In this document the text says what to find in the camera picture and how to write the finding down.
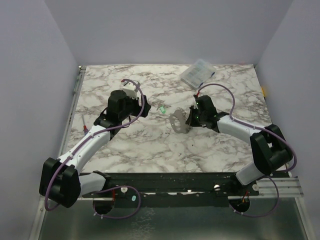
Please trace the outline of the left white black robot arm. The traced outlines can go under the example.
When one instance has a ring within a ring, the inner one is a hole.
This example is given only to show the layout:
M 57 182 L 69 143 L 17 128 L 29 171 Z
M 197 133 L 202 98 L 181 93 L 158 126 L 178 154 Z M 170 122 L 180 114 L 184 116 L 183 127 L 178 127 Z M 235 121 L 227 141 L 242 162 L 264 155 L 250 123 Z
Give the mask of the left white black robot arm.
M 50 157 L 44 162 L 39 193 L 46 201 L 52 200 L 66 208 L 89 193 L 106 197 L 111 190 L 110 177 L 99 171 L 85 175 L 81 172 L 95 153 L 110 142 L 120 129 L 139 117 L 147 117 L 150 109 L 151 105 L 144 94 L 130 97 L 125 90 L 112 91 L 107 107 L 96 118 L 88 133 L 59 158 Z

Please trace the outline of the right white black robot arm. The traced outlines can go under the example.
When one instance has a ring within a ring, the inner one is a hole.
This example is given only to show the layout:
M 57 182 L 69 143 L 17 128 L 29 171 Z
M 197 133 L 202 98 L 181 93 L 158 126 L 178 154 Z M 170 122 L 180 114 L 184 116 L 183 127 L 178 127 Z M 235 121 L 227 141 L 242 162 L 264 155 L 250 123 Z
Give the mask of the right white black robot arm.
M 248 189 L 248 184 L 263 176 L 268 176 L 290 162 L 293 153 L 284 143 L 285 138 L 275 124 L 269 126 L 251 126 L 231 119 L 227 112 L 217 112 L 208 95 L 194 96 L 195 104 L 189 109 L 186 124 L 190 127 L 203 127 L 217 133 L 235 137 L 251 146 L 253 162 L 235 174 L 229 189 L 240 196 Z

